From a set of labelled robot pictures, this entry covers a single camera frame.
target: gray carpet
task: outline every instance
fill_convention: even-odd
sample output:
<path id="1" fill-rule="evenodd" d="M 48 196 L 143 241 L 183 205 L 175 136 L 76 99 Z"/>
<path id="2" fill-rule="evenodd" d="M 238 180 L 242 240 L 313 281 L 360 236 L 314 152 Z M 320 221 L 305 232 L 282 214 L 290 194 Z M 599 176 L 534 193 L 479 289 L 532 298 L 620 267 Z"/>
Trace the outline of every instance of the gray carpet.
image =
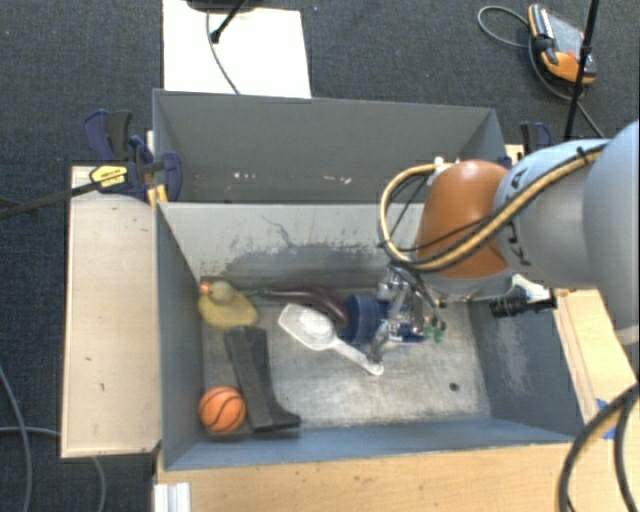
<path id="1" fill-rule="evenodd" d="M 264 0 L 301 8 L 314 96 L 489 106 L 508 142 L 518 123 L 543 121 L 556 140 L 566 105 L 534 78 L 525 51 L 477 27 L 479 0 Z M 527 2 L 505 0 L 524 14 Z M 587 2 L 550 5 L 577 24 Z M 151 126 L 151 89 L 162 84 L 161 0 L 23 0 L 0 5 L 0 196 L 26 201 L 63 189 L 75 160 L 92 158 L 80 134 L 97 108 L 134 111 Z M 602 2 L 594 55 L 600 76 L 584 106 L 608 136 L 638 117 L 640 3 Z M 523 40 L 518 22 L 487 22 Z M 592 132 L 578 117 L 576 136 Z M 0 364 L 27 424 L 59 429 L 65 301 L 64 205 L 0 222 Z M 0 426 L 14 425 L 0 394 Z M 61 463 L 53 441 L 34 439 L 31 510 L 92 510 L 90 463 Z M 149 457 L 104 461 L 107 510 L 147 510 Z M 0 510 L 21 510 L 24 462 L 17 436 L 0 439 Z"/>

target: metal pole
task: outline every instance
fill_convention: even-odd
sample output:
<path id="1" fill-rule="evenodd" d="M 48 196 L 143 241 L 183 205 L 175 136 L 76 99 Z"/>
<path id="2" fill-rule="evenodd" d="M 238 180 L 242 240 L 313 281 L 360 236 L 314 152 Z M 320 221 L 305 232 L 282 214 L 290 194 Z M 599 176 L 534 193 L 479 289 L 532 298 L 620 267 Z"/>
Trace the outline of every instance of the metal pole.
<path id="1" fill-rule="evenodd" d="M 564 130 L 565 142 L 571 140 L 571 132 L 573 131 L 573 121 L 576 117 L 576 110 L 578 109 L 578 100 L 584 90 L 582 86 L 582 80 L 584 78 L 584 67 L 587 63 L 587 59 L 591 54 L 591 38 L 593 37 L 593 30 L 596 24 L 596 15 L 598 14 L 599 0 L 591 0 L 589 5 L 589 14 L 587 16 L 587 26 L 584 30 L 584 37 L 582 39 L 582 46 L 580 46 L 580 62 L 578 63 L 578 76 L 576 78 L 576 84 L 573 89 L 573 97 L 571 98 L 571 105 L 569 106 L 569 116 L 567 118 L 567 125 Z"/>

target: yellow rubber duck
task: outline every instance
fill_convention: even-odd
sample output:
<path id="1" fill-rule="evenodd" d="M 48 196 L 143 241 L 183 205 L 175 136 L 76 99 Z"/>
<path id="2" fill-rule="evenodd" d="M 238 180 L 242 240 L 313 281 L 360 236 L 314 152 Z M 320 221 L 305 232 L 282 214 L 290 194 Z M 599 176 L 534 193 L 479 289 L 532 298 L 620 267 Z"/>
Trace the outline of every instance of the yellow rubber duck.
<path id="1" fill-rule="evenodd" d="M 204 321 L 215 329 L 255 325 L 258 321 L 255 306 L 227 281 L 203 281 L 200 293 L 198 311 Z"/>

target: toy basketball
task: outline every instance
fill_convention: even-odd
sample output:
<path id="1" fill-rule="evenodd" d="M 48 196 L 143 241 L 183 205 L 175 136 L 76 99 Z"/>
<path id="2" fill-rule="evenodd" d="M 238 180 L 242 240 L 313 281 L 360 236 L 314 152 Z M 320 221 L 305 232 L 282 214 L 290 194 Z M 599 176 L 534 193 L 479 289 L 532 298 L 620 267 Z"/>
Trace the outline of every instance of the toy basketball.
<path id="1" fill-rule="evenodd" d="M 207 430 L 228 434 L 237 430 L 247 414 L 240 392 L 231 386 L 216 386 L 200 399 L 198 415 Z"/>

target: white plastic scoop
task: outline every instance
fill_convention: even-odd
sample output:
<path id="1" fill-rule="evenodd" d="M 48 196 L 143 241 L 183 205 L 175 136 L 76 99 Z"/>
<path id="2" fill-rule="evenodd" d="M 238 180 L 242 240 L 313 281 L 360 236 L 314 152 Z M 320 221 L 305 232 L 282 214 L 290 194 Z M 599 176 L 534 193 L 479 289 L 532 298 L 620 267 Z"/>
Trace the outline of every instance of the white plastic scoop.
<path id="1" fill-rule="evenodd" d="M 338 338 L 331 320 L 311 308 L 288 304 L 282 310 L 278 324 L 311 350 L 335 350 L 372 375 L 382 375 L 384 372 L 382 364 L 372 363 L 365 354 Z"/>

